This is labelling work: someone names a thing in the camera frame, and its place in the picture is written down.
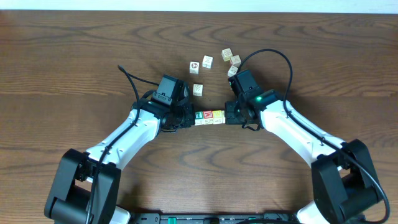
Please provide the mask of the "yellow top wooden block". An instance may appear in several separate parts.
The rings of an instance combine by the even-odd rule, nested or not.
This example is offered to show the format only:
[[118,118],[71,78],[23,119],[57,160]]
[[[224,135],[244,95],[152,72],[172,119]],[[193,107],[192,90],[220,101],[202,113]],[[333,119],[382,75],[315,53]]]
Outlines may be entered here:
[[221,111],[222,110],[213,111],[213,116],[214,116],[213,124],[223,124]]

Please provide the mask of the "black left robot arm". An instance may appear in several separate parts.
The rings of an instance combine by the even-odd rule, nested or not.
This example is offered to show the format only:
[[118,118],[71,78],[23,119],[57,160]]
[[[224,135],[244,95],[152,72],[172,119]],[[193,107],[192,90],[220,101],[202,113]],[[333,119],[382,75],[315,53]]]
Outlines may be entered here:
[[159,133],[194,124],[188,84],[164,75],[106,139],[85,152],[69,149],[62,156],[44,215],[55,223],[129,223],[130,212],[116,205],[122,170]]

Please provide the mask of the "hammer wooden block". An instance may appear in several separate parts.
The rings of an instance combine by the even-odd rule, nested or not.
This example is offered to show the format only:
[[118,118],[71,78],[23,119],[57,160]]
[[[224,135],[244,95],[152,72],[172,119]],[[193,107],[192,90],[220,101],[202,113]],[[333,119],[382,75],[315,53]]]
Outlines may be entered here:
[[222,118],[223,118],[223,124],[225,124],[226,123],[225,110],[222,110],[221,114],[222,114]]

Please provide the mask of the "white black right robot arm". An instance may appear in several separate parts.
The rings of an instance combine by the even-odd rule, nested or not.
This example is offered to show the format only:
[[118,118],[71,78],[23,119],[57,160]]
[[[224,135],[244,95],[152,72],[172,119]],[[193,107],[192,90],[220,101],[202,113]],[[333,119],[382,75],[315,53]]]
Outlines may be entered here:
[[249,70],[228,81],[236,100],[226,102],[226,124],[256,124],[281,138],[310,166],[313,201],[295,214],[300,223],[359,223],[363,212],[383,199],[363,142],[345,142],[320,129],[277,91],[264,91]]

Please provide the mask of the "red M wooden block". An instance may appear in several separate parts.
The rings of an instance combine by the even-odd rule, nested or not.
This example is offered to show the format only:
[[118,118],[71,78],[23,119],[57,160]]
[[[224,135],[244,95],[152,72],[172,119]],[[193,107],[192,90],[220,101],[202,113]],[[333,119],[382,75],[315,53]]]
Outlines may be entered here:
[[212,111],[203,111],[204,124],[213,124],[214,116]]

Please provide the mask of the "green 7 wooden block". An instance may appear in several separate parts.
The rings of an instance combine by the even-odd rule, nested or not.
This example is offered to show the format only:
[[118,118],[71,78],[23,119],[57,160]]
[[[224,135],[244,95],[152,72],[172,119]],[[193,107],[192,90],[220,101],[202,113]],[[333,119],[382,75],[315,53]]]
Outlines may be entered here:
[[195,126],[204,125],[204,117],[202,111],[195,113]]

